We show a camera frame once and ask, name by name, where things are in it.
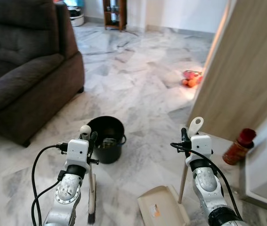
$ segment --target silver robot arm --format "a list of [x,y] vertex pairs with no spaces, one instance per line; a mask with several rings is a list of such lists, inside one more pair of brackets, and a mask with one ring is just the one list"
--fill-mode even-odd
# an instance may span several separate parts
[[73,226],[76,219],[76,207],[81,198],[81,185],[85,174],[91,171],[89,139],[91,129],[83,126],[80,139],[68,143],[65,162],[66,173],[55,188],[54,203],[49,211],[44,226]]
[[[210,158],[211,139],[207,135],[194,135],[190,139],[190,149]],[[199,198],[201,208],[210,226],[248,226],[237,217],[226,203],[219,179],[214,175],[209,163],[191,153],[186,164],[193,172],[193,189]]]

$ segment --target beige dustpan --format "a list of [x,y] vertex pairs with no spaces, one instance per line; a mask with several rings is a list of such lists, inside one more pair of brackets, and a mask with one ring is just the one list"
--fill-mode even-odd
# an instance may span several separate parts
[[172,185],[158,186],[138,198],[145,226],[188,226],[189,216]]

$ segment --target gray sofa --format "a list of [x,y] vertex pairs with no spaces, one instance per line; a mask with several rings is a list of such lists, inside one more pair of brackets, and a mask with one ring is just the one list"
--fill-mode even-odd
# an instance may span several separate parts
[[28,146],[83,85],[66,5],[0,0],[0,134]]

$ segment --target wooden door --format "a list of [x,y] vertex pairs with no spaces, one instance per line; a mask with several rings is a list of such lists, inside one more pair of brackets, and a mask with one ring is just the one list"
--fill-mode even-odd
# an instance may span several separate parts
[[214,51],[189,122],[201,116],[202,131],[233,140],[267,117],[267,0],[237,0]]

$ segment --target black cable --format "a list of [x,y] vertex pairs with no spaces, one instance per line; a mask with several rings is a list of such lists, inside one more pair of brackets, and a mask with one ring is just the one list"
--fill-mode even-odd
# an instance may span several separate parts
[[[33,168],[32,168],[32,186],[33,186],[33,192],[34,192],[34,197],[37,198],[37,191],[36,191],[36,185],[35,185],[35,168],[36,168],[36,164],[37,161],[40,157],[40,155],[47,149],[51,148],[51,147],[59,147],[59,145],[51,145],[51,146],[47,146],[45,148],[43,148],[37,155],[34,164],[33,164]],[[38,221],[39,221],[39,226],[42,226],[42,220],[41,220],[41,211],[40,211],[40,205],[38,202],[38,199],[36,201],[36,206],[37,206],[37,213],[38,213]],[[36,225],[36,221],[35,218],[33,219],[33,224]]]
[[222,173],[222,171],[218,168],[218,166],[216,166],[210,159],[208,159],[207,157],[205,157],[204,155],[196,152],[196,151],[193,151],[193,150],[190,150],[188,148],[184,148],[181,146],[182,144],[177,144],[177,143],[171,143],[171,146],[174,147],[174,148],[177,148],[177,149],[180,149],[180,150],[183,150],[184,152],[191,152],[191,153],[194,153],[200,157],[202,157],[203,159],[205,159],[206,161],[208,161],[212,166],[214,166],[216,168],[216,170],[218,171],[218,173],[221,175],[221,177],[223,178],[224,180],[224,183],[226,184],[226,187],[227,187],[227,190],[228,190],[228,193],[229,193],[229,196],[231,198],[231,201],[232,201],[232,204],[233,204],[233,207],[235,209],[235,212],[238,216],[238,218],[240,218],[242,220],[242,217],[239,213],[239,210],[237,208],[237,205],[236,205],[236,202],[235,202],[235,199],[234,199],[234,196],[233,196],[233,193],[232,193],[232,190],[231,190],[231,187],[229,186],[229,183],[226,179],[226,177],[224,176],[224,174]]
[[43,192],[41,192],[39,195],[37,195],[37,197],[34,199],[33,203],[32,203],[32,208],[31,208],[31,216],[32,216],[32,222],[34,226],[36,225],[36,221],[35,221],[35,215],[34,215],[34,208],[35,208],[35,203],[38,203],[38,199],[40,196],[42,196],[44,193],[46,193],[48,190],[52,189],[53,187],[57,186],[59,184],[60,181],[57,181],[55,184],[53,184],[51,187],[48,187],[47,189],[45,189]]

